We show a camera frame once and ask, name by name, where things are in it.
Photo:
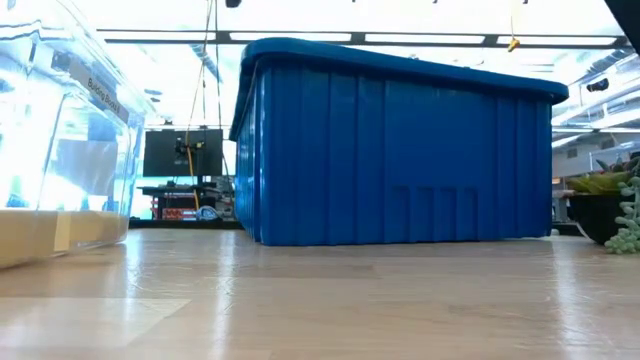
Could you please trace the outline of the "large blue plastic bin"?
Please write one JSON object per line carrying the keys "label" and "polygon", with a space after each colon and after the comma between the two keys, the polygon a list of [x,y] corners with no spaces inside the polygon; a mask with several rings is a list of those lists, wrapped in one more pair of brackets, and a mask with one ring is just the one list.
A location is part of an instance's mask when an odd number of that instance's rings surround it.
{"label": "large blue plastic bin", "polygon": [[294,38],[242,54],[235,215],[266,246],[544,237],[564,84]]}

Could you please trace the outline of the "black background table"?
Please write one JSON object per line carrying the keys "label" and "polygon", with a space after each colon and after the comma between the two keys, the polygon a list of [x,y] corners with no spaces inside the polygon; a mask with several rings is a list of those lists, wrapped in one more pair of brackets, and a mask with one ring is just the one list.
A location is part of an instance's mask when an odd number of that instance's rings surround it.
{"label": "black background table", "polygon": [[232,221],[233,191],[228,185],[204,182],[196,185],[168,182],[157,186],[140,186],[151,197],[153,220],[166,221]]}

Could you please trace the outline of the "clear plastic block box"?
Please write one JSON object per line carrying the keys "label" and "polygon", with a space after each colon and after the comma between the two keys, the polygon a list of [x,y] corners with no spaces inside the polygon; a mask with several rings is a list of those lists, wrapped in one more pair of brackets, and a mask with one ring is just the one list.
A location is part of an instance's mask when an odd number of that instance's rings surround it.
{"label": "clear plastic block box", "polygon": [[108,55],[72,0],[0,0],[0,210],[130,217],[150,101]]}

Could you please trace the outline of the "artificial succulent in black pot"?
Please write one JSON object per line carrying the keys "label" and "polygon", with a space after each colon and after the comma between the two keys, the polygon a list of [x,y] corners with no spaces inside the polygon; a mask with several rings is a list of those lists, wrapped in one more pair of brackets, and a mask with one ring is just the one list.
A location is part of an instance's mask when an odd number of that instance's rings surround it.
{"label": "artificial succulent in black pot", "polygon": [[628,161],[595,163],[599,171],[568,180],[573,219],[607,253],[640,255],[640,152]]}

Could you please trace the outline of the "black background monitor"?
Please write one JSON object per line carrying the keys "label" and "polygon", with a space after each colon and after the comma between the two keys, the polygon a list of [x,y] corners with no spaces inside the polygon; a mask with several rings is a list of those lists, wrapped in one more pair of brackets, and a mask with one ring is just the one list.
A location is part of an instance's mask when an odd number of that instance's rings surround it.
{"label": "black background monitor", "polygon": [[221,176],[223,136],[219,129],[147,131],[144,177]]}

